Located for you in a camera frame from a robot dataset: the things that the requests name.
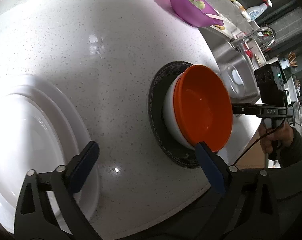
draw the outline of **purple plastic basin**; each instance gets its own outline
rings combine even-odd
[[[210,18],[206,15],[214,14],[219,15],[214,8],[205,0],[201,0],[205,3],[205,7],[201,10],[192,4],[189,0],[171,0],[171,6],[173,10],[183,20],[196,27],[208,27],[214,24],[223,26],[222,20]]]

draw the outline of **chrome faucet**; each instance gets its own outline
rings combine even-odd
[[[251,33],[247,34],[244,37],[237,38],[236,40],[235,39],[231,39],[231,44],[236,49],[240,43],[244,44],[245,41],[248,38],[250,38],[253,35],[255,35],[255,34],[259,33],[259,32],[262,32],[262,31],[269,31],[269,32],[272,33],[272,36],[269,39],[269,41],[265,42],[263,45],[260,46],[261,50],[265,51],[269,46],[271,46],[275,42],[275,39],[276,39],[276,32],[275,32],[275,30],[273,30],[270,27],[261,27],[261,28],[255,30],[255,31],[252,31]]]

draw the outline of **orange bowl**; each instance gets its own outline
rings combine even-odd
[[[225,146],[232,131],[232,104],[223,82],[210,68],[187,68],[174,89],[173,106],[190,144],[204,141],[213,152]]]

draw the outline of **sink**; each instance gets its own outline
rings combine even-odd
[[[221,72],[232,65],[244,83],[243,98],[231,98],[233,103],[256,103],[260,99],[254,76],[254,66],[244,52],[236,50],[230,39],[212,28],[199,28]]]

